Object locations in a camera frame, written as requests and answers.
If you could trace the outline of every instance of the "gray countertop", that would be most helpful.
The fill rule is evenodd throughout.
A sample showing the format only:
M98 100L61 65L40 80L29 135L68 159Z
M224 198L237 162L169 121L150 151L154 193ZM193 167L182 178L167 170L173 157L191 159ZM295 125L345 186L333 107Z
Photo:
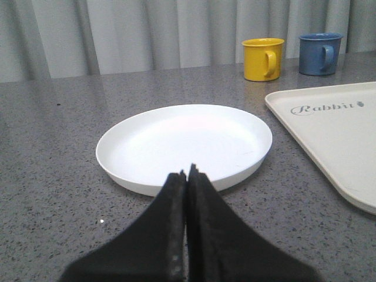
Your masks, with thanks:
M0 281L56 281L74 259L124 230L153 198L128 191L96 162L99 138L137 113L208 103L246 110L273 133L264 163L221 195L255 231L327 281L376 281L376 216L343 199L266 108L278 90L376 80L376 52L340 57L306 76L283 62L272 82L243 65L0 84Z

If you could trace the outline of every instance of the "yellow mug handle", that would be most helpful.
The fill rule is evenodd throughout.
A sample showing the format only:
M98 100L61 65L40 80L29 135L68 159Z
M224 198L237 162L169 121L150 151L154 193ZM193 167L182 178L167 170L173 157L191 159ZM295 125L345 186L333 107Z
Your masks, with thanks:
M276 71L276 53L273 51L266 51L268 57L268 71L265 73L265 76L272 75Z

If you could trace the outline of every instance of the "yellow mug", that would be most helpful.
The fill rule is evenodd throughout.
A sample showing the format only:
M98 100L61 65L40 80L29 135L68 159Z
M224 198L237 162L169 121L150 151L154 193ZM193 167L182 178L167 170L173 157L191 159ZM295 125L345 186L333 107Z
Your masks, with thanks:
M270 81L280 77L283 39L257 38L243 41L244 78Z

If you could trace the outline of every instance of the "mug handle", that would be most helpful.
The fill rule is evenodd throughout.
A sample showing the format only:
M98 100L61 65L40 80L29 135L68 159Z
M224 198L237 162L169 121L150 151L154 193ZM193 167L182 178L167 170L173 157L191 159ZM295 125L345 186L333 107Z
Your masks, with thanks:
M334 62L334 49L330 45L324 45L324 66L321 68L322 71L329 68Z
M274 53L273 51L266 51L265 53L268 57L268 71L264 76L267 76L272 75L276 71L277 58L276 53Z

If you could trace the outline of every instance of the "printed logo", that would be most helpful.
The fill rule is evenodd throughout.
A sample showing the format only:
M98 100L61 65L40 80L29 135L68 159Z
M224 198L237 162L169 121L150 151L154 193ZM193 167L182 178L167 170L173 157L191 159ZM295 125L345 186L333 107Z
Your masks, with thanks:
M358 101L356 104L341 103L341 104L331 104L331 105L321 105L321 106L298 106L291 109L291 113L296 116L309 116L313 115L315 112L325 112L328 110L343 110L343 109L353 109L356 107L364 107L364 103Z

